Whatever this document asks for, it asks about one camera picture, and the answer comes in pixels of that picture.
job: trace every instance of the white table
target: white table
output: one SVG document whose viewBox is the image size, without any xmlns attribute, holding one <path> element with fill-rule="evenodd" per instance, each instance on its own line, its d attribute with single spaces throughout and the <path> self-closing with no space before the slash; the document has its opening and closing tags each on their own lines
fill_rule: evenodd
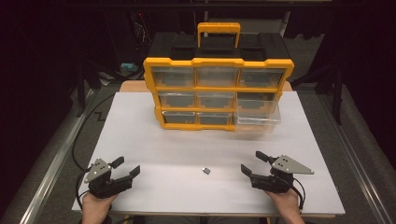
<svg viewBox="0 0 396 224">
<path fill-rule="evenodd" d="M 271 217 L 277 216 L 271 199 L 251 187 L 240 167 L 243 163 L 254 174 L 269 175 L 270 164 L 256 158 L 256 150 L 272 157 L 285 154 L 315 171 L 294 175 L 306 191 L 303 216 L 344 214 L 297 93 L 284 91 L 279 109 L 282 122 L 266 135 L 164 130 L 154 117 L 149 92 L 118 92 L 90 164 L 96 158 L 112 162 L 123 156 L 125 163 L 113 169 L 114 179 L 140 165 L 133 187 L 113 203 L 114 213 Z M 86 189 L 82 184 L 79 191 Z M 72 209 L 79 211 L 77 203 Z"/>
</svg>

